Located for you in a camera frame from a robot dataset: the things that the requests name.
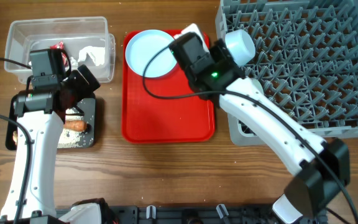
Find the light blue bowl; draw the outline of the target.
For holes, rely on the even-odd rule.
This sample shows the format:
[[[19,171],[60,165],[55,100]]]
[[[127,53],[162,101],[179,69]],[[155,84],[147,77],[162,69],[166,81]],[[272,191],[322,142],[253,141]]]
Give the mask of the light blue bowl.
[[[254,42],[245,30],[228,32],[224,41],[238,66],[246,65],[255,57]]]

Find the white napkin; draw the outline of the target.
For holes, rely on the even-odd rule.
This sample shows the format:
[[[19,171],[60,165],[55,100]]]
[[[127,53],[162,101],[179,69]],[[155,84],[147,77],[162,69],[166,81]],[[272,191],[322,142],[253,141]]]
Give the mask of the white napkin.
[[[70,62],[73,66],[78,67],[79,63],[85,62],[87,57],[89,57],[95,66],[104,65],[105,53],[106,50],[104,47],[87,46],[78,52],[77,59],[70,57]]]

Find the red snack wrapper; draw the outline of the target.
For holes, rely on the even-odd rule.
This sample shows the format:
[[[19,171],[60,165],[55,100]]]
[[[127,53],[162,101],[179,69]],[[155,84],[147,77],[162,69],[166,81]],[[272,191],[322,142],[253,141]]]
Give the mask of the red snack wrapper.
[[[63,43],[63,41],[59,41],[57,44],[51,45],[50,48],[51,49],[64,49],[64,43]],[[64,65],[68,66],[68,59],[64,53],[62,53],[62,58],[63,58]]]

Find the mint green bowl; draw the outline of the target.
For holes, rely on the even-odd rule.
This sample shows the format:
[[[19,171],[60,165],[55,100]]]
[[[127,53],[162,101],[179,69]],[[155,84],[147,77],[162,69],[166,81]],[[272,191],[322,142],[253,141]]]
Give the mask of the mint green bowl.
[[[255,95],[262,96],[264,94],[263,87],[257,79],[251,80],[252,91]]]

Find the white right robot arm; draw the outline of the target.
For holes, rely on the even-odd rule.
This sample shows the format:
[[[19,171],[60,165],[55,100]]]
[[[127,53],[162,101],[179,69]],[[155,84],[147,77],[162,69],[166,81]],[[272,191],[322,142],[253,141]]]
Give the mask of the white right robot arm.
[[[190,88],[236,117],[266,143],[293,175],[272,210],[284,223],[314,218],[350,182],[348,146],[326,142],[302,127],[256,87],[241,69],[255,56],[244,30],[226,34],[211,48],[195,32],[180,34],[169,45]]]

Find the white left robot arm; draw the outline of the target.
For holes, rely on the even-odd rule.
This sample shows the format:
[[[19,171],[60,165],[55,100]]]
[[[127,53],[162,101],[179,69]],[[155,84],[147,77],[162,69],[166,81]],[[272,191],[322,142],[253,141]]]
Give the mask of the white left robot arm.
[[[89,98],[99,82],[82,65],[64,63],[63,49],[30,53],[31,89],[20,91],[14,103],[17,152],[11,186],[1,210],[3,222],[56,214],[53,198],[55,161],[66,111]]]

